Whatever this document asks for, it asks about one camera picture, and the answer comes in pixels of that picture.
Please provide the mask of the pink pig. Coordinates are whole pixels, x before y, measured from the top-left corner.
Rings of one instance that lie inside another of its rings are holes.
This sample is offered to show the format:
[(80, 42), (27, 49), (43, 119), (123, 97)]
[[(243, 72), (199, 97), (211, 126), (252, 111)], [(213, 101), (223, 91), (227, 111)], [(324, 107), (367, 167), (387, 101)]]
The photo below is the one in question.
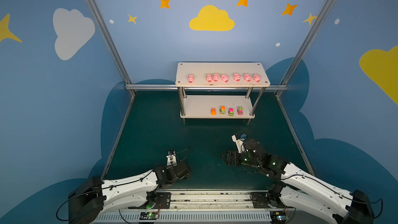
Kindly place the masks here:
[(252, 76), (250, 74), (245, 74), (244, 79), (246, 82), (251, 82), (252, 81)]
[(220, 75), (219, 75), (219, 74), (214, 74), (214, 75), (213, 75), (213, 81), (214, 81), (214, 82), (218, 82), (219, 79), (220, 79)]
[(211, 74), (207, 74), (207, 75), (206, 75), (206, 81), (207, 81), (208, 83), (211, 83), (212, 80), (213, 80), (213, 76), (212, 76)]
[(194, 83), (195, 77), (194, 77), (193, 74), (190, 74), (190, 75), (187, 77), (187, 79), (188, 79), (188, 83), (192, 84), (192, 83)]
[(235, 81), (235, 82), (240, 82), (240, 80), (241, 80), (241, 76), (240, 76), (240, 74), (238, 74), (238, 73), (235, 73), (235, 74), (233, 75), (233, 78), (234, 78), (234, 81)]
[(229, 76), (226, 74), (222, 74), (221, 79), (224, 83), (228, 83), (229, 82)]
[(259, 83), (261, 81), (261, 76), (259, 74), (254, 74), (253, 75), (253, 80), (256, 83)]

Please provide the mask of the orange green toy truck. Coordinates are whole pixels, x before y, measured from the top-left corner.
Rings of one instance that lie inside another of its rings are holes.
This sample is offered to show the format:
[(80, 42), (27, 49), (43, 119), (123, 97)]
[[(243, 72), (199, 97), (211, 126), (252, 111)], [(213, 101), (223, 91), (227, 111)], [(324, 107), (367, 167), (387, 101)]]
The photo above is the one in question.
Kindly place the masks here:
[(225, 106), (220, 107), (220, 114), (225, 114), (226, 113), (226, 108)]

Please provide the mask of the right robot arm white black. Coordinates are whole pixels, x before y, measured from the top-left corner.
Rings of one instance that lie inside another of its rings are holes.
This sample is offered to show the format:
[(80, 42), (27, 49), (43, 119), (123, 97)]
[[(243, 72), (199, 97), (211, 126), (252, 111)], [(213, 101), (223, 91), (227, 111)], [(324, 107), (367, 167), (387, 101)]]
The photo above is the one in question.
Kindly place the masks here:
[(266, 193), (251, 193), (254, 207), (291, 207), (330, 224), (372, 224), (379, 217), (364, 192), (350, 192), (329, 184), (294, 163), (266, 152), (256, 140), (247, 140), (242, 135), (232, 138), (237, 149), (221, 155), (227, 165), (252, 167), (275, 180)]

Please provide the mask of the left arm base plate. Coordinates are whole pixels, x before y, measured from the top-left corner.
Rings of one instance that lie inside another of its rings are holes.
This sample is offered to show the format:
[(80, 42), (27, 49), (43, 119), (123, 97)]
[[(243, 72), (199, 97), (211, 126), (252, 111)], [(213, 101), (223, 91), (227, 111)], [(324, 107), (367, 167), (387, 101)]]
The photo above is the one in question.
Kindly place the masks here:
[(169, 209), (171, 203), (171, 193), (170, 192), (147, 192), (146, 201), (141, 206), (129, 206), (128, 209)]

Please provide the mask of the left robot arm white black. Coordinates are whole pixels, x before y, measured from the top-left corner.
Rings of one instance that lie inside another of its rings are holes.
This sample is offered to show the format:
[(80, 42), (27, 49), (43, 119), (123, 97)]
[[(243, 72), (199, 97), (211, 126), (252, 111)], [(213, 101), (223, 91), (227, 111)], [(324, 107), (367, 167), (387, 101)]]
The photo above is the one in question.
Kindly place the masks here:
[(188, 177), (186, 161), (157, 166), (139, 175), (102, 180), (93, 176), (68, 195), (68, 223), (89, 224), (99, 215), (128, 207), (142, 207), (154, 202), (156, 191), (171, 188)]

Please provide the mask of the pink green toy truck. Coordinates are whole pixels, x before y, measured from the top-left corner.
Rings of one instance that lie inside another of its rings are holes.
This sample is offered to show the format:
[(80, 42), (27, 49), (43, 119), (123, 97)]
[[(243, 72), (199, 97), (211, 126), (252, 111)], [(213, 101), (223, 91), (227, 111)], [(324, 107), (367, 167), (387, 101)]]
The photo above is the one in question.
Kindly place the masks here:
[(238, 115), (243, 115), (243, 108), (241, 106), (237, 107), (237, 113)]

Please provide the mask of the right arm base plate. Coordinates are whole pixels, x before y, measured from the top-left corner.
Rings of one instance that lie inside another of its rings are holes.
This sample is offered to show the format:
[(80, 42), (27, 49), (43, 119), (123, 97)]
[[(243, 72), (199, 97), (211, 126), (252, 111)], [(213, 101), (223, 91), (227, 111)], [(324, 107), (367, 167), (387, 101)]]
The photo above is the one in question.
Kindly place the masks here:
[(254, 208), (291, 208), (281, 201), (282, 194), (270, 191), (270, 192), (251, 192), (250, 199), (253, 203)]

